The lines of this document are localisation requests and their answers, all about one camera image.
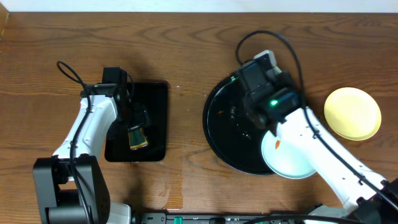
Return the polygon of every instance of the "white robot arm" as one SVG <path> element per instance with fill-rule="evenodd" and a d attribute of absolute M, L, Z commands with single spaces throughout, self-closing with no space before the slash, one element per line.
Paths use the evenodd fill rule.
<path fill-rule="evenodd" d="M 118 116 L 116 102 L 113 97 L 106 95 L 92 95 L 91 111 L 81 130 L 76 144 L 75 157 L 82 154 L 96 156 L 100 158 L 101 149 L 105 142 L 106 133 L 109 127 Z M 53 156 L 59 159 L 69 159 L 70 141 L 76 132 L 77 127 L 81 123 L 87 109 L 87 98 L 80 101 L 79 114 L 62 145 L 54 152 Z M 110 201 L 110 212 L 107 224 L 130 224 L 131 223 L 131 207 Z"/>
<path fill-rule="evenodd" d="M 322 126 L 311 109 L 307 108 L 307 113 L 311 123 L 319 131 L 319 134 L 329 146 L 381 190 L 384 187 L 381 182 L 385 180 L 385 178 L 373 172 L 349 153 L 348 150 Z M 333 189 L 348 213 L 358 207 L 357 199 L 362 197 L 367 200 L 375 194 L 375 191 L 370 189 L 366 184 L 361 183 L 361 181 L 344 166 L 319 139 L 316 138 L 316 136 L 314 136 L 314 133 L 308 126 L 307 120 L 304 117 L 303 109 L 297 109 L 286 116 L 285 119 L 285 123 L 279 123 L 277 125 L 277 135 L 281 138 L 281 141 L 294 144 L 305 154 L 309 163 Z"/>

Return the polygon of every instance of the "wooden table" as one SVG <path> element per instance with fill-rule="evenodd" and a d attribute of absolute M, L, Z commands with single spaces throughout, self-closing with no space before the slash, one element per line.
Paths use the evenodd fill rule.
<path fill-rule="evenodd" d="M 388 180 L 398 175 L 398 16 L 393 14 L 12 13 L 0 42 L 0 222 L 38 223 L 32 178 L 69 132 L 81 86 L 65 78 L 63 60 L 87 83 L 119 66 L 137 81 L 167 80 L 170 110 L 162 162 L 99 163 L 111 198 L 135 209 L 202 213 L 302 212 L 339 207 L 319 175 L 303 180 L 236 171 L 216 157 L 202 130 L 213 87 L 238 67 L 237 42 L 257 29 L 295 47 L 307 97 L 318 114 L 335 89 L 353 86 L 378 102 L 382 125 L 366 141 L 340 139 Z M 280 68 L 297 71 L 272 37 L 247 41 L 242 58 L 271 49 Z"/>

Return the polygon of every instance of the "green light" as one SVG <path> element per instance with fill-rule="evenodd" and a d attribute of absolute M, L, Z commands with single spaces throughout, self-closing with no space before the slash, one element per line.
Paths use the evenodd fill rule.
<path fill-rule="evenodd" d="M 271 106 L 275 106 L 276 104 L 278 104 L 277 100 L 271 100 Z"/>

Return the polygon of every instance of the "yellow round plate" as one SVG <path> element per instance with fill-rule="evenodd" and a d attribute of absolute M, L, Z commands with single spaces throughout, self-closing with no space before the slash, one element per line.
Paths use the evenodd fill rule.
<path fill-rule="evenodd" d="M 380 128 L 381 112 L 376 101 L 357 88 L 340 88 L 325 103 L 325 118 L 338 135 L 360 141 L 372 137 Z"/>

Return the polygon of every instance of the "food crumb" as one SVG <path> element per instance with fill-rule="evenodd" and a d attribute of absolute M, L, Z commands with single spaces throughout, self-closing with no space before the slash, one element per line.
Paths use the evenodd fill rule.
<path fill-rule="evenodd" d="M 280 145 L 280 140 L 276 141 L 275 149 L 278 149 L 278 148 L 279 148 L 279 145 Z"/>

